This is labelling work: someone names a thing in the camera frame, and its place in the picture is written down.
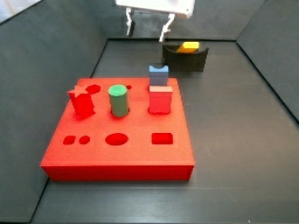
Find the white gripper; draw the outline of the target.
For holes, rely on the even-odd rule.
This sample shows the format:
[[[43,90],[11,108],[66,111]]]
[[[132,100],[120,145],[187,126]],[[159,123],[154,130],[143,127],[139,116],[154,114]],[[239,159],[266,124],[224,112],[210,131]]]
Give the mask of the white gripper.
[[[116,5],[126,7],[126,35],[132,37],[135,31],[135,21],[132,19],[132,9],[144,11],[159,11],[168,14],[168,21],[163,25],[159,42],[164,42],[164,35],[171,31],[171,24],[175,20],[175,15],[179,18],[188,19],[192,16],[195,0],[116,0]]]

